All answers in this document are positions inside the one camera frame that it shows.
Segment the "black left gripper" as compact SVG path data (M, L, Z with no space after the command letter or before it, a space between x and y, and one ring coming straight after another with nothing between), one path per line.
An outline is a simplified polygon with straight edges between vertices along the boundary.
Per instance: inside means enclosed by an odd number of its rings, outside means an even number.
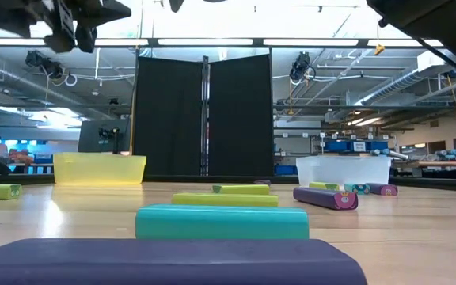
M44 21L52 34L44 37L44 43L57 53L72 51L78 47L93 53L97 38L97 26L131 16L131 9L116 0L73 1L69 7L65 1L44 0Z

